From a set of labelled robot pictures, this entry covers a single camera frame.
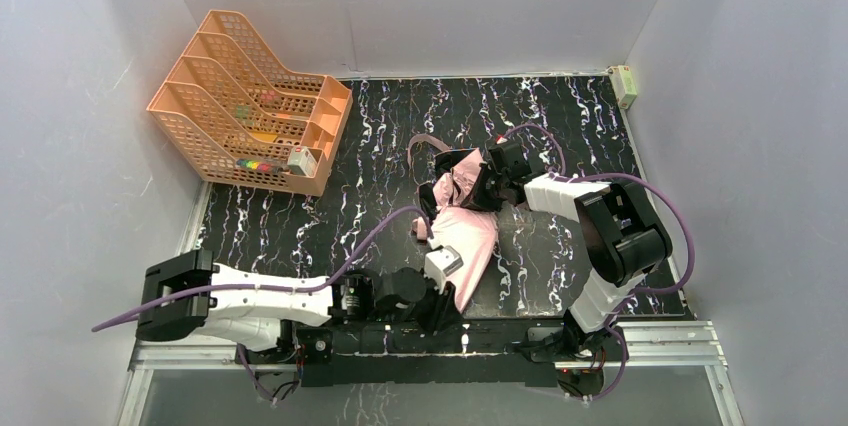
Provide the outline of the pink and black folding umbrella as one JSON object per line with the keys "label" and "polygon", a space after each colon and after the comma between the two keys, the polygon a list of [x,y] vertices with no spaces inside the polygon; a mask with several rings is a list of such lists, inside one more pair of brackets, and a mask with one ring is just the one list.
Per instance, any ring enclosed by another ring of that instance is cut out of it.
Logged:
{"label": "pink and black folding umbrella", "polygon": [[407,146],[407,162],[419,143],[433,146],[436,180],[418,186],[419,207],[427,218],[413,221],[412,231],[431,247],[451,246],[462,257],[463,266],[448,277],[456,288],[456,304],[464,311],[493,255],[498,239],[497,214],[468,209],[467,196],[485,163],[477,148],[452,149],[443,141],[416,134]]}

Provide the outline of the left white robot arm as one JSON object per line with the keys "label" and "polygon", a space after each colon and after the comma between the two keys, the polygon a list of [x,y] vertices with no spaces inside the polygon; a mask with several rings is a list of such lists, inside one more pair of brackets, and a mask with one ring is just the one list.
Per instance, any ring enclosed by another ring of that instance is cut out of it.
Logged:
{"label": "left white robot arm", "polygon": [[263,352],[297,327],[415,322],[432,333],[457,320],[451,277],[463,267],[455,249],[440,247],[420,269],[290,278],[240,271],[194,250],[146,270],[135,334],[147,342],[203,335]]}

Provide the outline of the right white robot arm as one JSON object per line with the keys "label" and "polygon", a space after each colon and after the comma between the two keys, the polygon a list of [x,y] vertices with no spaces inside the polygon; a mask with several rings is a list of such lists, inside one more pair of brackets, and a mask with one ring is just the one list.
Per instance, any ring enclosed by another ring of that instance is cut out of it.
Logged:
{"label": "right white robot arm", "polygon": [[588,179],[536,172],[509,140],[491,147],[489,155],[463,206],[496,212],[509,203],[576,222],[592,269],[554,337],[572,351],[601,341],[644,277],[673,252],[644,188],[628,175]]}

